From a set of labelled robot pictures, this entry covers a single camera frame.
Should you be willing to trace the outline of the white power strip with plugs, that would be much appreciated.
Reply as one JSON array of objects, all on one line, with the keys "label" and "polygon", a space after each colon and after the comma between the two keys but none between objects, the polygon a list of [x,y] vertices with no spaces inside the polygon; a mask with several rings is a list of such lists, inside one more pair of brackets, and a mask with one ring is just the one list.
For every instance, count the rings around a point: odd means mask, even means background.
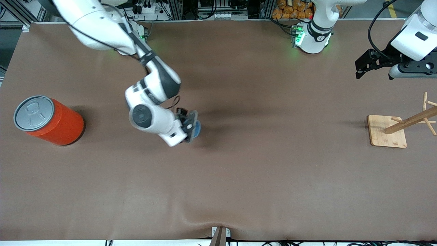
[{"label": "white power strip with plugs", "polygon": [[138,2],[133,8],[136,14],[156,14],[159,10],[157,3],[154,1]]}]

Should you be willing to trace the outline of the orange snack bag pile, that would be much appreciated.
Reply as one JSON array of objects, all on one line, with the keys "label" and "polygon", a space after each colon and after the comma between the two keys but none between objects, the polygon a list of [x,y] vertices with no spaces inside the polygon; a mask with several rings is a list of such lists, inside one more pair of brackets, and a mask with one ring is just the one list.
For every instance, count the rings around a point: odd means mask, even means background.
[{"label": "orange snack bag pile", "polygon": [[275,0],[273,19],[312,19],[316,7],[310,0]]}]

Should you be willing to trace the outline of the metal clamp bracket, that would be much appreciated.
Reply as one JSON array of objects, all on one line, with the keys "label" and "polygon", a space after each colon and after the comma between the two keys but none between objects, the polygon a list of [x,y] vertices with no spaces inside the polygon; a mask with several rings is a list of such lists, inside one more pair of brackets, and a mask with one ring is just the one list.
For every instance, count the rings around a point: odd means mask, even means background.
[{"label": "metal clamp bracket", "polygon": [[212,227],[212,233],[211,233],[211,238],[214,236],[214,234],[220,230],[220,228],[222,228],[222,232],[225,233],[225,237],[226,238],[231,238],[231,231],[230,229],[226,228],[226,227]]}]

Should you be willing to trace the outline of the brown table mat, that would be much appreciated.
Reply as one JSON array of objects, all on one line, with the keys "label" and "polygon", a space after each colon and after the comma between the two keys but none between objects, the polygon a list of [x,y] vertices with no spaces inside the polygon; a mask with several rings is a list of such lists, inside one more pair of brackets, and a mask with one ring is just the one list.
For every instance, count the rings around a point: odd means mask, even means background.
[{"label": "brown table mat", "polygon": [[[201,133],[169,147],[128,120],[137,61],[82,45],[65,24],[22,33],[0,87],[0,240],[202,238],[437,240],[437,137],[371,146],[367,116],[408,118],[437,79],[355,78],[365,21],[342,20],[304,54],[269,21],[156,23],[148,41],[182,80]],[[13,121],[35,95],[85,121],[58,146]]]}]

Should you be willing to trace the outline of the wooden cup rack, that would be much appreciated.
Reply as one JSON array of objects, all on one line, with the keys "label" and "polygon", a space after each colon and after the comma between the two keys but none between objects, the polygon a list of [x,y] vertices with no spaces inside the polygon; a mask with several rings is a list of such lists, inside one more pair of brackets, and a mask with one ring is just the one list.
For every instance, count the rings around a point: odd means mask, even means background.
[{"label": "wooden cup rack", "polygon": [[375,147],[404,149],[407,147],[405,129],[417,124],[425,124],[431,134],[437,136],[437,131],[432,126],[432,124],[437,124],[437,120],[430,120],[432,117],[437,117],[437,102],[430,101],[427,95],[428,93],[424,92],[422,111],[409,118],[368,115],[367,127],[370,144]]}]

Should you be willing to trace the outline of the long white power strip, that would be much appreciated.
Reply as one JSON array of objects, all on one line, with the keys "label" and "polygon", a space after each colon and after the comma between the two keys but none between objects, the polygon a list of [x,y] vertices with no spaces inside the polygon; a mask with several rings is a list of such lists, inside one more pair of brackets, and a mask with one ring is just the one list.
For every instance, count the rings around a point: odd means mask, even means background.
[{"label": "long white power strip", "polygon": [[214,14],[214,20],[247,20],[245,12],[217,12]]}]

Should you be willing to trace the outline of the aluminium frame profile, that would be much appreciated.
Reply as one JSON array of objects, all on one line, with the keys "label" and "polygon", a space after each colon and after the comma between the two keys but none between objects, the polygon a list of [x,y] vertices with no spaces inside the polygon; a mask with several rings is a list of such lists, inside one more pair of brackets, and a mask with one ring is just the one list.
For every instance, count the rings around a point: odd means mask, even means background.
[{"label": "aluminium frame profile", "polygon": [[167,0],[170,8],[171,19],[174,21],[182,20],[183,0]]},{"label": "aluminium frame profile", "polygon": [[259,18],[272,18],[272,13],[277,7],[276,0],[260,0]]},{"label": "aluminium frame profile", "polygon": [[40,0],[0,0],[0,29],[22,29],[50,15]]}]

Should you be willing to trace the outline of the orange can with grey lid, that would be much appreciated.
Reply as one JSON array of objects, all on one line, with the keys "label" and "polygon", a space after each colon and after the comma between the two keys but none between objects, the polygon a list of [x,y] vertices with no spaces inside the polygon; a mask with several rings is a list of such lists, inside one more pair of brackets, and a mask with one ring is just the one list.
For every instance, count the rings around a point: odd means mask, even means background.
[{"label": "orange can with grey lid", "polygon": [[22,101],[15,109],[13,121],[28,135],[58,146],[76,142],[85,130],[85,121],[78,112],[43,95]]}]

